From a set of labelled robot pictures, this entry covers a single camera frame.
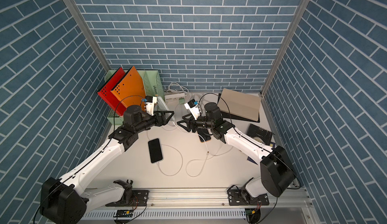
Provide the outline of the black phone green case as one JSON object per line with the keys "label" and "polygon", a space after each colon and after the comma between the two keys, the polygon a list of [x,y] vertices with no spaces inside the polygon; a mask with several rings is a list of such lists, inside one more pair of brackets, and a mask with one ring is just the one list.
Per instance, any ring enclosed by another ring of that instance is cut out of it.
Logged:
{"label": "black phone green case", "polygon": [[157,110],[158,111],[170,111],[169,107],[161,96],[157,97]]}
{"label": "black phone green case", "polygon": [[163,160],[162,147],[160,139],[152,139],[148,141],[150,161],[152,164],[158,163]]}

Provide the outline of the black phone pink case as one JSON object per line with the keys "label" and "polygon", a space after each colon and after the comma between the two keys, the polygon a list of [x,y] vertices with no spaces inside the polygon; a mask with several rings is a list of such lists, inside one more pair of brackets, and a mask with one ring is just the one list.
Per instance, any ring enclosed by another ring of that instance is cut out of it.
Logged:
{"label": "black phone pink case", "polygon": [[197,133],[199,135],[200,142],[207,142],[211,140],[211,134],[208,129],[198,129]]}

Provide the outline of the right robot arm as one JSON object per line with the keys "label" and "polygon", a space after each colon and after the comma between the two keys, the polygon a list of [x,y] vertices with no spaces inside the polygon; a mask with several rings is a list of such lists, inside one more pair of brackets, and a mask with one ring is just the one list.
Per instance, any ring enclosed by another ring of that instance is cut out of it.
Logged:
{"label": "right robot arm", "polygon": [[260,175],[250,179],[239,190],[245,202],[267,193],[280,197],[296,179],[293,165],[283,147],[272,148],[242,133],[223,118],[216,103],[205,105],[204,116],[197,101],[189,101],[184,106],[190,114],[184,115],[177,122],[178,126],[193,133],[199,129],[209,129],[215,139],[240,150],[260,166]]}

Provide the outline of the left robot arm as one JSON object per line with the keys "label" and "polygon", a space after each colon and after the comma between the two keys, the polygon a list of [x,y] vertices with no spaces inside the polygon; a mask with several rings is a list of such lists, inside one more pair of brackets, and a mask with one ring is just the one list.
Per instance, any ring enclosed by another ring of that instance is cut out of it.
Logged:
{"label": "left robot arm", "polygon": [[112,186],[91,192],[85,190],[102,170],[138,140],[139,133],[153,126],[167,125],[173,115],[173,111],[149,114],[138,105],[129,106],[124,112],[123,124],[100,148],[60,178],[49,178],[43,183],[36,213],[56,224],[76,224],[84,214],[110,203],[137,204],[132,181],[116,180]]}

